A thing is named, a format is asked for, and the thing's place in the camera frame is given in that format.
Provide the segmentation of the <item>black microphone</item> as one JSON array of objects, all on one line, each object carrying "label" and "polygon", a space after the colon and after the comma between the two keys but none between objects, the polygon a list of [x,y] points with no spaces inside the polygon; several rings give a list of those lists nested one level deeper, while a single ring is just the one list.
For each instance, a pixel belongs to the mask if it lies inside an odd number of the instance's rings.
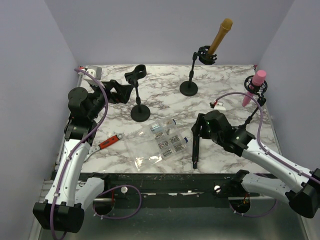
[{"label": "black microphone", "polygon": [[192,142],[192,167],[193,169],[197,169],[198,161],[199,161],[199,149],[200,149],[200,134],[195,133],[193,135]]}]

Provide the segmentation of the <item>black clip microphone stand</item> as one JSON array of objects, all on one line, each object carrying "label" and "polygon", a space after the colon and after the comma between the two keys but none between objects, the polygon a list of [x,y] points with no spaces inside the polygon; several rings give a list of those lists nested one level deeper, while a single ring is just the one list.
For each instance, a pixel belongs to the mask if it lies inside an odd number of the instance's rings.
[{"label": "black clip microphone stand", "polygon": [[151,115],[150,109],[146,105],[141,103],[141,98],[138,90],[138,80],[146,77],[146,75],[147,69],[144,64],[139,64],[134,68],[133,71],[124,74],[126,81],[135,88],[136,105],[131,109],[130,116],[135,122],[138,123],[145,122]]}]

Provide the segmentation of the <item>black round-base shock-mount stand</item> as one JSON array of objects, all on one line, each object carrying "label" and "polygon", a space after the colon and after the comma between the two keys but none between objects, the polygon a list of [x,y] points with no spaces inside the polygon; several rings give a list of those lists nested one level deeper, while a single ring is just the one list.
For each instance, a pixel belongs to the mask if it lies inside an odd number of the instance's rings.
[{"label": "black round-base shock-mount stand", "polygon": [[212,66],[216,63],[217,59],[217,55],[211,51],[211,47],[209,45],[201,46],[198,51],[194,52],[192,55],[192,65],[189,71],[188,80],[180,84],[180,93],[184,96],[192,97],[198,92],[198,86],[193,81],[196,60],[199,60],[203,65]]}]

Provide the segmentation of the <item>black tripod microphone stand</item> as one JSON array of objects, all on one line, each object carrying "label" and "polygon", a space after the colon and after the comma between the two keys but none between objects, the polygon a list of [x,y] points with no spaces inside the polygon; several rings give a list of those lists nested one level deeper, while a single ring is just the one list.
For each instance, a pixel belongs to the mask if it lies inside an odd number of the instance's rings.
[{"label": "black tripod microphone stand", "polygon": [[[266,98],[264,96],[265,92],[268,89],[268,84],[266,80],[263,81],[263,83],[258,86],[253,82],[254,75],[248,76],[244,81],[244,87],[245,89],[250,93],[253,94],[253,96],[257,96],[257,103],[259,107],[262,107],[266,103]],[[256,114],[256,112],[259,110],[259,107],[256,107],[252,114],[245,120],[244,122],[244,128],[249,125]]]}]

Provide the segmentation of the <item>pink microphone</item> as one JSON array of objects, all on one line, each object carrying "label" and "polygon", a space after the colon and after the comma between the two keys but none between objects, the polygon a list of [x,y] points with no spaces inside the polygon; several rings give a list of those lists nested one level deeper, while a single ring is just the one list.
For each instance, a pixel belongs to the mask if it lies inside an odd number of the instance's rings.
[{"label": "pink microphone", "polygon": [[254,95],[258,96],[257,102],[260,106],[263,106],[266,102],[264,94],[268,89],[266,82],[267,72],[264,70],[258,70],[255,75],[248,76],[244,81],[244,87],[247,90],[246,96],[242,100],[242,106],[247,106],[251,98]]}]

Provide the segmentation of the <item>gold microphone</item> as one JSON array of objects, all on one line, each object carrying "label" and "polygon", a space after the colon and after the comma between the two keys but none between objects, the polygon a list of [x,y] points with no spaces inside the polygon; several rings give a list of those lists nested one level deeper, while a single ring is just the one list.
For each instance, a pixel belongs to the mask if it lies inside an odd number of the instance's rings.
[{"label": "gold microphone", "polygon": [[221,44],[226,34],[231,30],[232,25],[233,25],[233,21],[230,18],[225,18],[222,21],[222,23],[220,24],[218,33],[216,34],[212,44],[210,45],[207,51],[209,55],[213,55],[216,52],[217,48]]}]

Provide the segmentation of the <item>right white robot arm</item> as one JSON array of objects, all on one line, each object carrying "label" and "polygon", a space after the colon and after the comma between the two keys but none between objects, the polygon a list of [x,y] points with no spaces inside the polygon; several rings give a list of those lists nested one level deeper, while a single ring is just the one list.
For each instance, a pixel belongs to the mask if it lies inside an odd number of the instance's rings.
[{"label": "right white robot arm", "polygon": [[320,170],[302,167],[262,144],[245,127],[231,126],[218,110],[200,113],[191,128],[192,162],[197,167],[200,139],[212,140],[226,152],[247,159],[271,173],[262,178],[239,171],[240,178],[230,183],[230,191],[241,196],[245,192],[262,194],[287,203],[297,214],[313,218],[320,208]]}]

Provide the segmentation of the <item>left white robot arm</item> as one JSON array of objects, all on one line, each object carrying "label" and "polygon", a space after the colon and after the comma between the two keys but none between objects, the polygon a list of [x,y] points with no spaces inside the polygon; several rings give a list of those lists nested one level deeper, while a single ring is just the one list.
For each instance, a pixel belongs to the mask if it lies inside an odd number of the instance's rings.
[{"label": "left white robot arm", "polygon": [[116,80],[104,81],[102,85],[99,88],[91,84],[92,93],[83,87],[75,87],[68,93],[70,115],[64,129],[61,162],[44,202],[36,202],[32,210],[43,229],[79,232],[94,195],[104,198],[110,194],[111,185],[97,177],[76,192],[82,165],[99,127],[95,119],[106,104],[126,104],[134,88]]}]

